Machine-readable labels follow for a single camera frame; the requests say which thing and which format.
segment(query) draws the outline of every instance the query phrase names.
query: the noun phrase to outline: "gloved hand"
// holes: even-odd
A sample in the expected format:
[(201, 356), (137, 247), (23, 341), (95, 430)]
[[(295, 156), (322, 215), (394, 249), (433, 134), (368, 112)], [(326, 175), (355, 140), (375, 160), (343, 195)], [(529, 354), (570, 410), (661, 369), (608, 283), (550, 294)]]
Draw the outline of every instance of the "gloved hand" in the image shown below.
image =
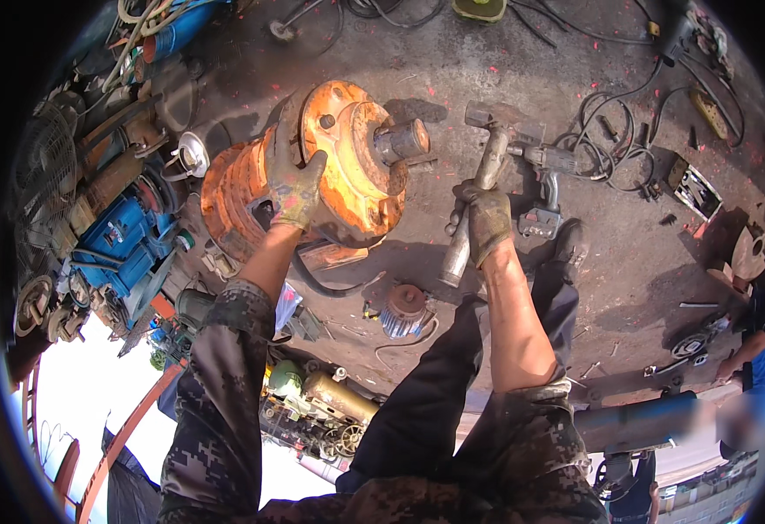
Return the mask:
[(481, 190), (473, 185), (473, 180), (465, 180), (452, 188), (455, 194), (455, 210), (450, 215), (450, 223), (445, 227), (447, 235), (455, 233), (455, 227), (461, 221), (461, 214), (467, 204), (470, 205), (470, 257), (481, 267), (487, 255), (499, 244), (510, 238), (511, 202), (507, 195), (497, 188)]
[(319, 183), (327, 164), (327, 153), (316, 151), (304, 169), (292, 162), (293, 125), (289, 114), (291, 108), (281, 111), (278, 129), (266, 151), (269, 165), (269, 195), (272, 199), (274, 217), (272, 224), (289, 224), (305, 230), (319, 205)]

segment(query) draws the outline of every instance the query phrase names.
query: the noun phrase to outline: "person in blue shirt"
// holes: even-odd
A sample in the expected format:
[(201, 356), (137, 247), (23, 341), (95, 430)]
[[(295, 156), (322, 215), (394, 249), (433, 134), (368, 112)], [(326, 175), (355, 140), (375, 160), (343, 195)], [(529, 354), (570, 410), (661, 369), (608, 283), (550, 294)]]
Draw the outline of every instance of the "person in blue shirt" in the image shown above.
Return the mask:
[(726, 436), (720, 442), (720, 454), (724, 459), (733, 459), (739, 450), (744, 450), (736, 442), (748, 440), (746, 434), (750, 431), (745, 428), (765, 423), (765, 292), (756, 291), (750, 307), (750, 315), (743, 322), (740, 350), (720, 362), (717, 370), (716, 379), (726, 383), (742, 369), (739, 375), (746, 399), (739, 404), (748, 406), (737, 410), (737, 415), (727, 415), (728, 420), (724, 421)]

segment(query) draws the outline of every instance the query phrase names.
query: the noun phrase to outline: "blue pipe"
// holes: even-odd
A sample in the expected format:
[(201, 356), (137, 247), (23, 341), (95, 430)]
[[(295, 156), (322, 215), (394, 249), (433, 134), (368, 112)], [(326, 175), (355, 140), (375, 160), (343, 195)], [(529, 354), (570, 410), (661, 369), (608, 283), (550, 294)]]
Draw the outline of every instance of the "blue pipe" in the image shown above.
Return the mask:
[(147, 36), (144, 39), (145, 61), (148, 64), (157, 62), (185, 47), (210, 19), (216, 6), (216, 2), (210, 2), (192, 7), (167, 27), (156, 34)]

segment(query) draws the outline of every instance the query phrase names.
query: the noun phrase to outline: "brass cylinder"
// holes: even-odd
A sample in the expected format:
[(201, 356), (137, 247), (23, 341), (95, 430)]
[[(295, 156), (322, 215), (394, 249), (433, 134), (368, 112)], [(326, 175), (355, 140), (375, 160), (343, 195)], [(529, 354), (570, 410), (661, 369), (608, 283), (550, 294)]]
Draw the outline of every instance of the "brass cylinder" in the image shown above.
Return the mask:
[(302, 391), (313, 396), (333, 409), (352, 418), (357, 424), (368, 425), (379, 406), (344, 383), (338, 383), (325, 372), (314, 372), (304, 382)]

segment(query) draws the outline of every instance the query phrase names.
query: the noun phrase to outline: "camouflage pants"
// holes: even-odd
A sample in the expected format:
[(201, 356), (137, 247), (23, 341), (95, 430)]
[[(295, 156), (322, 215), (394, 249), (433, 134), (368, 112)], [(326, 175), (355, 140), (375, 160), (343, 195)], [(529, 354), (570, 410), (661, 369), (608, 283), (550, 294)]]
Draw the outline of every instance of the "camouflage pants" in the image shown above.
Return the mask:
[[(565, 264), (547, 262), (539, 267), (531, 294), (555, 350), (555, 376), (562, 375), (578, 308), (578, 292), (567, 277)], [(483, 437), (491, 429), (481, 424), (453, 457), (455, 428), (467, 390), (481, 368), (482, 341), (489, 326), (487, 303), (476, 297), (465, 299), (455, 310), (450, 330), (421, 356), (374, 416), (351, 468), (336, 479), (339, 493), (356, 493), (369, 479), (417, 476), (456, 483), (491, 499), (491, 493), (477, 485), (473, 465), (464, 464), (468, 456), (484, 457), (485, 447), (491, 445)], [(483, 406), (482, 402), (475, 408)], [(476, 449), (479, 453), (468, 452)]]

